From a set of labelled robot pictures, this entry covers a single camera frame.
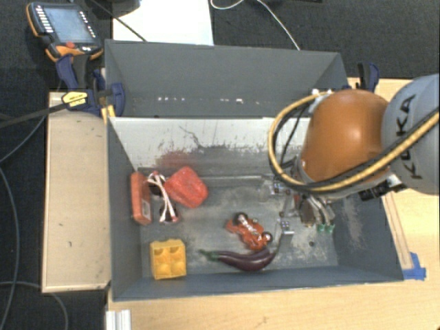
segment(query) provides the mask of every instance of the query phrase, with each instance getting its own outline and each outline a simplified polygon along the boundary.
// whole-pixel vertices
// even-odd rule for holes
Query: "red toy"
[[[228,221],[226,230],[239,234],[242,241],[251,250],[261,250],[272,241],[272,235],[264,231],[256,219],[249,219],[244,212],[238,212],[235,218]]]
[[[207,197],[208,189],[196,172],[184,166],[164,183],[170,198],[188,208],[198,207]]]

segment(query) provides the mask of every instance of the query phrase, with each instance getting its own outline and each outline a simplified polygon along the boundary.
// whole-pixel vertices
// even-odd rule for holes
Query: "black floor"
[[[31,1],[0,0],[0,114],[21,116],[47,106],[57,87],[54,64],[32,36],[24,9]],[[348,75],[358,61],[373,61],[382,77],[414,78],[439,72],[440,0],[265,0],[304,50],[337,51]],[[110,19],[90,2],[76,0],[98,29],[111,36]],[[219,45],[292,48],[269,14],[247,1],[228,11],[213,11],[214,41]],[[37,120],[0,129],[0,159],[33,128]],[[21,227],[19,280],[40,283],[45,174],[45,129],[11,158],[0,163],[9,179]],[[0,282],[14,269],[15,229],[7,190],[0,180]],[[0,288],[0,317],[9,287]],[[101,329],[105,295],[101,291],[61,295],[70,329]],[[63,314],[54,300],[17,287],[5,329],[62,329]]]

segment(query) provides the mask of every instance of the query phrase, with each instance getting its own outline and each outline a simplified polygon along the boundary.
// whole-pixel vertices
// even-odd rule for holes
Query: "yellow toy block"
[[[185,245],[179,239],[151,242],[150,261],[155,280],[186,275]]]

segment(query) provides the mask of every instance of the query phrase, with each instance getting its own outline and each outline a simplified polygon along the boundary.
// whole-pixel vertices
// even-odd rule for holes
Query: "plastic eggplant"
[[[221,261],[244,272],[257,272],[267,267],[275,258],[276,253],[267,248],[251,254],[239,254],[229,251],[200,251],[211,261]]]

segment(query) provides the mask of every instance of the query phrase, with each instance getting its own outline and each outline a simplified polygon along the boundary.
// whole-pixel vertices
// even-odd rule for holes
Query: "yellow cable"
[[[268,135],[268,141],[267,144],[269,146],[269,160],[274,167],[275,171],[286,181],[291,184],[297,185],[297,186],[304,186],[307,187],[307,184],[301,181],[297,181],[291,176],[289,176],[287,173],[284,172],[284,170],[281,168],[279,163],[276,160],[275,152],[274,152],[274,143],[273,143],[273,133],[275,132],[275,128],[277,127],[278,123],[292,110],[299,107],[300,105],[309,102],[318,96],[325,95],[327,93],[319,93],[319,94],[313,94],[311,96],[307,96],[306,98],[303,98],[293,104],[290,104],[288,107],[285,107],[275,118],[274,122],[272,123],[272,126],[269,130]],[[439,122],[439,113],[435,113],[431,118],[429,118],[424,124],[422,124],[410,137],[408,137],[405,141],[403,141],[399,146],[394,148],[390,153],[388,153],[386,156],[384,156],[382,159],[377,161],[375,164],[369,166],[368,168],[362,170],[360,173],[355,174],[351,177],[348,177],[346,179],[343,179],[340,182],[336,182],[334,184],[329,184],[323,187],[311,187],[309,188],[310,191],[313,192],[322,192],[326,190],[337,190],[339,188],[344,188],[345,186],[349,186],[358,180],[362,180],[366,177],[368,177],[370,174],[380,170],[385,165],[392,162],[396,157],[401,155],[406,149],[410,148],[417,140],[420,139],[421,136],[423,136],[426,132],[428,132],[432,127],[434,127]]]

